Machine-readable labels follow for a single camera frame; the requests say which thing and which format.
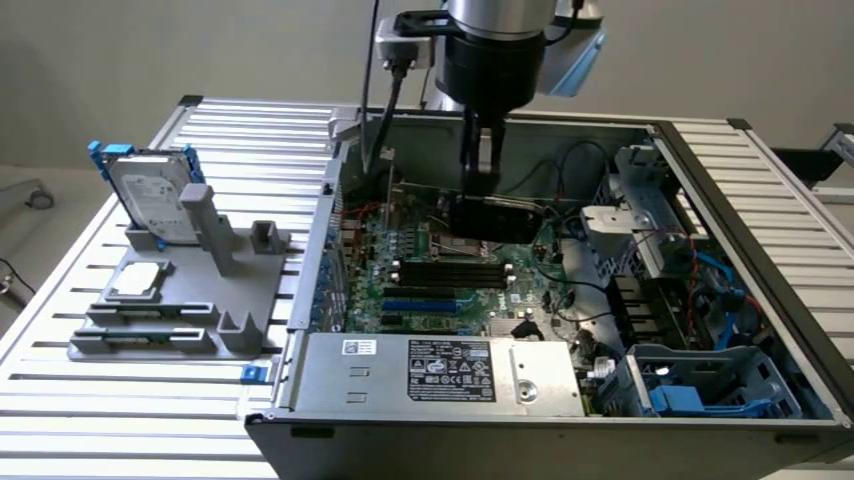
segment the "white wall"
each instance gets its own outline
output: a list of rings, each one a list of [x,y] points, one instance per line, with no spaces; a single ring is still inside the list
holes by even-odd
[[[385,3],[391,13],[438,0]],[[0,163],[86,167],[91,138],[145,144],[186,93],[355,102],[370,5],[0,0]],[[612,38],[582,97],[538,99],[534,108],[742,116],[772,143],[793,146],[854,120],[854,2],[602,5]],[[419,80],[409,81],[406,103]],[[386,88],[382,75],[375,99]]]

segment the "black ram slot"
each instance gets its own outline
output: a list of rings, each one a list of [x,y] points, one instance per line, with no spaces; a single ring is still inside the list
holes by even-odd
[[[383,289],[383,297],[453,299],[454,289],[453,288],[387,287]]]
[[[399,273],[403,287],[508,288],[504,265],[405,262]]]

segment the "black pcie slot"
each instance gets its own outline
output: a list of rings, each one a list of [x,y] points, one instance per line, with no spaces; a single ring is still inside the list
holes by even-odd
[[[505,265],[464,262],[403,262],[401,264],[401,271],[488,272],[505,275]]]
[[[407,287],[453,287],[453,288],[496,288],[500,290],[508,289],[506,281],[480,280],[472,278],[460,279],[430,279],[430,278],[405,278],[401,277],[401,285]]]
[[[387,298],[435,298],[454,299],[454,289],[434,288],[411,288],[411,287],[387,287],[383,289],[383,297]]]
[[[457,330],[415,330],[413,328],[387,328],[381,332],[393,335],[458,335]]]

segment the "cable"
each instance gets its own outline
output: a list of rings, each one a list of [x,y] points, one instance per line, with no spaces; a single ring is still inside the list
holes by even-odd
[[[367,163],[369,155],[369,96],[371,91],[371,64],[374,63],[374,32],[377,31],[377,21],[379,19],[379,2],[374,0],[374,10],[371,12],[371,31],[369,32],[369,58],[365,64],[365,80],[362,81],[362,108],[361,108],[361,121],[362,128],[359,129],[359,148],[362,150],[362,165]]]
[[[410,70],[410,66],[399,65],[393,67],[391,69],[391,95],[389,97],[389,104],[386,105],[386,111],[383,112],[383,119],[379,123],[379,131],[377,132],[377,137],[374,137],[374,142],[371,143],[371,156],[370,161],[373,162],[375,158],[379,157],[381,151],[383,149],[383,143],[386,142],[386,137],[389,136],[389,129],[391,128],[391,120],[395,115],[395,108],[398,107],[398,100],[401,98],[401,88],[403,87],[403,79],[406,78],[407,71]]]
[[[536,263],[537,265],[537,271],[540,272],[540,274],[546,277],[549,280],[552,280],[553,282],[558,282],[562,283],[565,285],[582,285],[585,287],[590,287],[597,289],[598,291],[601,291],[602,293],[605,293],[608,295],[608,291],[605,290],[605,288],[602,288],[600,285],[597,285],[596,283],[590,283],[590,282],[580,282],[576,280],[564,280],[558,277],[556,277],[554,275],[549,275],[545,271],[544,268],[540,264],[540,262]]]
[[[629,261],[632,260],[632,256],[638,251],[638,248],[641,248],[641,245],[644,244],[644,242],[646,242],[657,234],[665,233],[665,232],[680,233],[681,235],[685,235],[685,237],[689,239],[689,242],[692,244],[692,251],[694,252],[694,260],[697,260],[697,248],[694,248],[694,239],[688,234],[685,229],[682,227],[661,227],[661,228],[657,228],[656,230],[653,230],[650,233],[648,233],[646,236],[641,240],[638,240],[634,243],[634,245],[629,248],[629,251],[626,252],[626,255],[624,256],[624,261],[621,262],[620,269],[617,270],[618,272],[622,273],[626,270],[626,267],[629,266]]]
[[[566,318],[564,315],[558,314],[558,318],[561,320],[564,320],[565,322],[585,323],[585,322],[590,322],[592,320],[596,320],[597,318],[606,317],[609,315],[614,315],[614,312],[604,312],[604,313],[600,313],[598,315],[594,315],[593,317],[588,317],[588,318]]]
[[[27,283],[27,280],[25,280],[25,277],[22,277],[22,274],[18,273],[18,270],[15,270],[15,267],[12,266],[10,261],[6,258],[0,258],[0,263],[3,263],[8,267],[10,272],[12,272],[12,276],[18,278],[18,281],[22,282],[22,285],[25,285],[25,287],[27,287],[27,290],[30,290],[30,293],[35,295],[37,289],[33,288],[33,285],[30,285],[30,283]]]
[[[570,34],[573,33],[573,29],[576,28],[576,21],[578,20],[578,14],[582,11],[585,2],[576,1],[573,3],[574,3],[574,6],[573,6],[573,16],[570,17],[570,24],[568,25],[566,30],[564,30],[564,33],[558,36],[558,38],[556,38],[554,40],[546,39],[548,47],[552,47],[556,43],[560,43],[561,41],[564,41],[564,39],[569,37]]]
[[[602,145],[600,145],[597,142],[594,142],[593,140],[580,140],[578,142],[576,142],[570,148],[568,148],[566,152],[564,153],[564,158],[561,159],[561,164],[558,165],[558,193],[565,193],[566,190],[566,186],[564,183],[564,170],[566,168],[566,162],[570,159],[570,155],[573,155],[573,152],[584,146],[590,146],[594,147],[597,150],[600,150],[600,155],[602,155],[602,168],[604,170],[608,172],[608,168],[609,168],[609,164],[608,164],[608,158],[609,158],[609,152],[605,150],[605,147]]]
[[[427,215],[427,218],[430,218],[434,222],[441,223],[442,225],[446,226],[446,228],[452,228],[452,226],[449,225],[449,222],[446,222],[445,220],[442,220],[439,217],[437,217],[435,215]]]
[[[425,72],[425,83],[422,84],[422,95],[418,99],[418,105],[422,107],[422,110],[427,109],[427,100],[425,100],[425,97],[427,96],[427,81],[430,80],[430,72],[433,72],[433,65]]]
[[[537,165],[534,165],[534,168],[532,169],[532,171],[529,172],[529,174],[525,176],[525,178],[522,180],[520,180],[520,182],[510,187],[508,190],[505,190],[502,192],[502,195],[509,195],[513,192],[516,192],[520,187],[522,185],[525,185],[525,183],[532,179],[532,177],[534,176],[534,174],[540,171],[540,169],[544,167],[544,165],[552,164],[553,167],[556,167],[556,169],[558,169],[558,175],[561,175],[561,167],[558,167],[558,164],[552,161],[552,160],[541,160],[540,163]]]
[[[541,235],[544,234],[544,232],[549,228],[549,225],[550,225],[550,223],[546,222],[544,227],[540,229],[540,232],[537,232],[537,235],[534,236],[534,240],[532,241],[532,252],[534,251],[534,246],[537,245],[537,241],[540,240]],[[581,281],[576,281],[576,280],[564,280],[562,278],[558,278],[554,275],[548,274],[544,271],[544,267],[542,267],[541,263],[537,261],[537,255],[534,255],[534,266],[537,267],[537,271],[540,272],[540,274],[544,277],[546,277],[549,280],[552,280],[553,282],[558,282],[558,283],[562,283],[565,285],[584,285],[586,287],[592,287],[592,288],[597,289],[598,291],[601,291],[602,293],[605,293],[608,295],[608,291],[605,290],[605,288],[602,288],[596,283],[581,282]]]

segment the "sticker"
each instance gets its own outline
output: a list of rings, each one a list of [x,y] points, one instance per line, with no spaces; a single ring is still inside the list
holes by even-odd
[[[345,340],[342,355],[377,355],[377,340]]]
[[[414,401],[496,402],[490,342],[410,340],[409,367]]]
[[[182,205],[181,192],[170,180],[146,175],[123,175],[122,183],[133,208],[151,233],[167,242],[198,242],[190,215]]]

